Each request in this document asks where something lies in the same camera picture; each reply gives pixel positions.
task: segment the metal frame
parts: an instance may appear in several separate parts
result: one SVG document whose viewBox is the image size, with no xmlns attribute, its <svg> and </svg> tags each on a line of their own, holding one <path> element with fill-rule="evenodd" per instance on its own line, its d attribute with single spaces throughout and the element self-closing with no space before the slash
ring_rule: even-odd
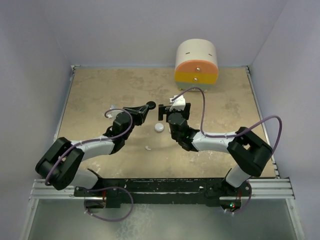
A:
<svg viewBox="0 0 320 240">
<path fill-rule="evenodd" d="M 70 76 L 70 85 L 68 88 L 68 94 L 65 99 L 65 103 L 63 106 L 61 118 L 59 120 L 58 126 L 56 128 L 56 132 L 54 135 L 54 141 L 57 139 L 60 127 L 62 124 L 63 116 L 65 113 L 65 109 L 67 106 L 69 93 L 71 91 L 72 83 L 75 77 L 76 70 L 78 68 L 81 68 L 80 65 L 72 66 L 72 74 Z M 257 101 L 256 92 L 252 83 L 251 75 L 250 75 L 250 69 L 248 66 L 243 66 L 245 68 L 247 77 L 251 86 L 253 98 L 256 104 L 256 108 L 259 114 L 260 119 L 262 119 L 262 113 Z M 269 137 L 267 134 L 266 126 L 263 123 L 262 128 L 267 140 L 267 143 L 270 144 Z M 305 235 L 304 231 L 300 222 L 299 213 L 297 210 L 297 207 L 295 205 L 295 195 L 292 189 L 292 185 L 290 182 L 290 179 L 281 179 L 278 172 L 278 167 L 276 164 L 275 159 L 272 157 L 272 164 L 274 167 L 274 171 L 276 174 L 276 178 L 252 178 L 249 179 L 249 182 L 252 186 L 252 199 L 286 199 L 288 211 L 291 217 L 291 221 L 295 230 L 295 234 L 298 240 L 304 240 Z M 75 197 L 74 196 L 74 190 L 75 188 L 73 186 L 68 186 L 64 190 L 58 191 L 52 186 L 46 186 L 44 184 L 44 179 L 36 179 L 33 183 L 31 195 L 29 198 L 29 204 L 27 207 L 27 215 L 25 219 L 25 224 L 22 229 L 22 233 L 20 236 L 21 240 L 27 240 L 29 238 L 30 230 L 33 224 L 33 220 L 36 214 L 37 206 L 39 203 L 39 200 L 48 199 L 48 200 L 54 200 L 54 199 L 74 199 L 74 200 L 99 200 L 100 197 Z M 228 200 L 230 197 L 221 197 L 221 200 Z"/>
</svg>

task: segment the wooden table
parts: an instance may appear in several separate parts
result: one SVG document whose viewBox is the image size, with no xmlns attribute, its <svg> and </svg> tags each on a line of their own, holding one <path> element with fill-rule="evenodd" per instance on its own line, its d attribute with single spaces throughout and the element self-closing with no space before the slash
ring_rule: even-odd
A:
<svg viewBox="0 0 320 240">
<path fill-rule="evenodd" d="M 250 127 L 260 120 L 244 68 L 221 68 L 216 84 L 205 93 L 204 131 L 225 133 Z M 102 135 L 113 119 L 104 118 L 111 105 L 136 107 L 148 101 L 169 104 L 180 93 L 173 68 L 79 68 L 76 70 L 59 137 L 86 140 Z M 199 129 L 202 96 L 184 95 L 191 103 L 188 124 Z M 125 146 L 116 154 L 99 156 L 81 163 L 104 178 L 200 178 L 224 177 L 235 166 L 233 158 L 222 152 L 187 152 L 169 133 L 169 125 L 157 133 L 158 106 L 151 110 L 142 126 L 134 128 Z M 261 126 L 254 132 L 266 139 Z M 262 177 L 274 177 L 271 160 Z"/>
</svg>

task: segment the white wall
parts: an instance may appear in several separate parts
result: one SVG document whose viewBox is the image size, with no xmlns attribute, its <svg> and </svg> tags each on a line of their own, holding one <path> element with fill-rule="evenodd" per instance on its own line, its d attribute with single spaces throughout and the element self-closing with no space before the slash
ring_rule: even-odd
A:
<svg viewBox="0 0 320 240">
<path fill-rule="evenodd" d="M 290 177 L 310 240 L 320 236 L 320 1 L 289 0 L 252 64 L 263 116 L 278 114 L 283 135 L 275 152 Z M 278 125 L 266 125 L 274 142 Z"/>
<path fill-rule="evenodd" d="M 71 68 L 33 0 L 0 0 L 0 233 L 16 240 Z"/>
<path fill-rule="evenodd" d="M 38 0 L 72 64 L 174 66 L 177 47 L 212 41 L 220 66 L 249 65 L 287 0 Z"/>
</svg>

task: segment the white ball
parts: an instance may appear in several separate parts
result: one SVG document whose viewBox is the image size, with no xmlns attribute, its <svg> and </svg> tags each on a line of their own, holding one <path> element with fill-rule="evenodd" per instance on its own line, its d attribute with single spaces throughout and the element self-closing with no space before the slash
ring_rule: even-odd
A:
<svg viewBox="0 0 320 240">
<path fill-rule="evenodd" d="M 157 133 L 161 133 L 165 129 L 165 126 L 162 123 L 157 123 L 154 125 L 154 129 Z"/>
</svg>

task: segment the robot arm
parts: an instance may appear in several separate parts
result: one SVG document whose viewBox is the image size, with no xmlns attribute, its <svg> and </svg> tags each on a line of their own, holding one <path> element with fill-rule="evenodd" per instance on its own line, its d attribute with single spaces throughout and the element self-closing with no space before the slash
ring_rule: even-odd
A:
<svg viewBox="0 0 320 240">
<path fill-rule="evenodd" d="M 100 176 L 90 169 L 79 169 L 80 163 L 100 155 L 111 155 L 118 152 L 125 145 L 125 140 L 128 139 L 133 128 L 142 125 L 149 110 L 155 107 L 156 104 L 153 101 L 139 107 L 124 107 L 123 109 L 132 116 L 133 124 L 126 134 L 116 139 L 105 140 L 106 137 L 117 136 L 128 129 L 131 118 L 127 113 L 119 113 L 112 126 L 108 127 L 102 136 L 86 140 L 87 143 L 85 144 L 78 145 L 81 141 L 69 141 L 64 137 L 58 138 L 37 163 L 35 171 L 43 178 L 46 178 L 58 158 L 77 144 L 78 146 L 74 147 L 65 160 L 61 161 L 57 168 L 54 169 L 50 177 L 50 183 L 57 190 L 62 190 L 69 185 L 86 189 L 98 188 L 96 185 Z"/>
<path fill-rule="evenodd" d="M 171 106 L 159 105 L 159 120 L 166 115 L 171 137 L 186 151 L 217 151 L 230 154 L 237 165 L 225 177 L 225 182 L 232 188 L 238 188 L 251 176 L 259 177 L 271 157 L 272 148 L 252 131 L 238 137 L 246 127 L 240 127 L 236 132 L 203 134 L 198 129 L 188 125 L 190 103 L 186 103 L 183 95 L 172 101 Z"/>
</svg>

